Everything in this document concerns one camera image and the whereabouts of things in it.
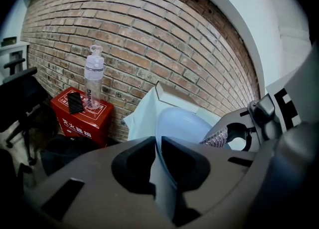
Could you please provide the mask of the clear bottle with lilac lid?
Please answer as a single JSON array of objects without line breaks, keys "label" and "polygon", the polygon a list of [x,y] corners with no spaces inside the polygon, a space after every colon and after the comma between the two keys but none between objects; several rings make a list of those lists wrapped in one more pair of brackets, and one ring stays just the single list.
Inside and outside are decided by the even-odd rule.
[{"label": "clear bottle with lilac lid", "polygon": [[102,79],[105,71],[103,48],[98,45],[90,47],[91,54],[87,56],[84,68],[85,102],[88,109],[97,109],[100,106]]}]

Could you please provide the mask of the black office chair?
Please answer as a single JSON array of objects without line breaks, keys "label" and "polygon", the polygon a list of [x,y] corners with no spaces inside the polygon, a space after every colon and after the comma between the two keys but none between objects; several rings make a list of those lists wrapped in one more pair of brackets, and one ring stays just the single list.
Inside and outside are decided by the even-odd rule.
[{"label": "black office chair", "polygon": [[13,60],[11,62],[8,62],[6,63],[3,68],[6,69],[6,68],[9,68],[9,73],[10,75],[13,75],[15,74],[15,67],[18,65],[18,64],[21,64],[25,62],[25,58],[19,58],[19,59],[16,59],[16,60]]},{"label": "black office chair", "polygon": [[7,137],[6,146],[12,148],[11,140],[22,133],[29,165],[36,164],[31,156],[29,131],[31,128],[48,130],[46,123],[36,122],[36,117],[43,110],[43,103],[48,94],[34,75],[37,68],[32,67],[13,74],[0,85],[0,133],[7,130],[16,121],[19,125]]}]

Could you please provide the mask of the pale green tablecloth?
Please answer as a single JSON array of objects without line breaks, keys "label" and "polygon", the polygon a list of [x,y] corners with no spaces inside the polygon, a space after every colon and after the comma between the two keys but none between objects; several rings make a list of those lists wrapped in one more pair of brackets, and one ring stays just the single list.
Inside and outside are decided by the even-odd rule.
[{"label": "pale green tablecloth", "polygon": [[[156,89],[153,87],[141,100],[135,111],[124,118],[129,129],[128,140],[155,136],[159,114],[170,107],[179,108],[159,101]],[[221,119],[220,116],[204,108],[199,108],[194,114],[211,125],[211,128]]]}]

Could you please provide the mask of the black ribbed flat case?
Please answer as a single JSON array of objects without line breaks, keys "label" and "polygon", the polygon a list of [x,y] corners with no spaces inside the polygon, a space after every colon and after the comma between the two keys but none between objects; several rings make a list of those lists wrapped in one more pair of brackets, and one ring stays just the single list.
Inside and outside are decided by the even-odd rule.
[{"label": "black ribbed flat case", "polygon": [[67,99],[70,114],[76,114],[84,111],[81,95],[78,92],[68,93]]}]

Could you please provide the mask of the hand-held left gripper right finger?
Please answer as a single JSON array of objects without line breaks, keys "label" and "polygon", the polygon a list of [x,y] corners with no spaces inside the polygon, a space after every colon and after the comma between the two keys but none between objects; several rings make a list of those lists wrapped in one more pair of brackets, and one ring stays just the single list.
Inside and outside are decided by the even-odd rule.
[{"label": "hand-held left gripper right finger", "polygon": [[214,148],[162,137],[161,159],[172,180],[172,222],[183,226],[221,201],[248,172],[254,152]]}]

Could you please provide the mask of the white desk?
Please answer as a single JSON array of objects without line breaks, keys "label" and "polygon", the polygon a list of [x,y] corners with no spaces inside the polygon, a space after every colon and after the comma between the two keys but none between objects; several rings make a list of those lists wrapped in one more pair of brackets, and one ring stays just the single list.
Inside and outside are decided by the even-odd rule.
[{"label": "white desk", "polygon": [[0,84],[4,78],[9,76],[9,68],[4,69],[4,65],[18,58],[26,59],[28,46],[28,42],[19,41],[0,48]]}]

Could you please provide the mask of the large light blue plate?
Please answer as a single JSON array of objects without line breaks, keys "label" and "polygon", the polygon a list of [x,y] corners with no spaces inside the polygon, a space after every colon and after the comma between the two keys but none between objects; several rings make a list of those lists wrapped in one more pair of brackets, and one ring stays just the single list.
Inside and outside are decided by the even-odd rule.
[{"label": "large light blue plate", "polygon": [[157,119],[156,158],[151,166],[150,182],[156,187],[155,203],[170,220],[175,215],[178,199],[177,182],[168,170],[168,162],[164,155],[170,155],[170,151],[163,151],[162,137],[177,138],[179,141],[191,143],[200,142],[211,129],[206,121],[192,112],[181,108],[166,108]]}]

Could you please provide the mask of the black backpack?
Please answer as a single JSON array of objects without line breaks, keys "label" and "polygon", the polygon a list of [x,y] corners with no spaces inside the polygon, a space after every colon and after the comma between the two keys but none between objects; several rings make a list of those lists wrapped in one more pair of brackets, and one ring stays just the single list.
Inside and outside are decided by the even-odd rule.
[{"label": "black backpack", "polygon": [[50,176],[77,157],[99,148],[100,146],[90,138],[58,134],[40,151],[43,169],[46,175]]}]

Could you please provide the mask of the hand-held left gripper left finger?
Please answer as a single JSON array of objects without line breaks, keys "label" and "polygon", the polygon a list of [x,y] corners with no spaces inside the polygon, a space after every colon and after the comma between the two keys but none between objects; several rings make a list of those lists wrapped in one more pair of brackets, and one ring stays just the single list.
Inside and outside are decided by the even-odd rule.
[{"label": "hand-held left gripper left finger", "polygon": [[173,229],[150,182],[155,144],[155,137],[145,137],[88,152],[28,198],[57,229]]}]

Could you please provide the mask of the yellow and black box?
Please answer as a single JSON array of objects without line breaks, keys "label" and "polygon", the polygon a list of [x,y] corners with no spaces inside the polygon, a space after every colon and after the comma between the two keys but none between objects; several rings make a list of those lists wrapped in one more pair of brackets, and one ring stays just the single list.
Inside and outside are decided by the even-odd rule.
[{"label": "yellow and black box", "polygon": [[16,36],[4,38],[1,42],[1,47],[14,45],[17,42]]}]

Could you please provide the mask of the red box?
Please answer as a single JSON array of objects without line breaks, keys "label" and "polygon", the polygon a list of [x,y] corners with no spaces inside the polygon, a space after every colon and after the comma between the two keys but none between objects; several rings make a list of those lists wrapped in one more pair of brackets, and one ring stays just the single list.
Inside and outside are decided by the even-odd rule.
[{"label": "red box", "polygon": [[[84,111],[76,114],[69,113],[68,94],[80,94]],[[65,136],[88,137],[101,148],[107,146],[107,138],[111,125],[114,106],[101,101],[97,109],[88,109],[85,104],[85,93],[74,87],[69,87],[50,100],[59,125]]]}]

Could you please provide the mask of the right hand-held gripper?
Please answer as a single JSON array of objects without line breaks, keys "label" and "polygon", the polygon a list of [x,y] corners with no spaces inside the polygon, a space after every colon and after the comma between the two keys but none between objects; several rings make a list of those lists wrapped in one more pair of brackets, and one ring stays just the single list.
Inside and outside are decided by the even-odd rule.
[{"label": "right hand-held gripper", "polygon": [[206,137],[227,126],[224,148],[241,139],[245,146],[235,150],[246,152],[282,135],[289,143],[319,144],[319,44],[313,44],[301,66],[269,85],[267,91],[247,108],[224,115]]}]

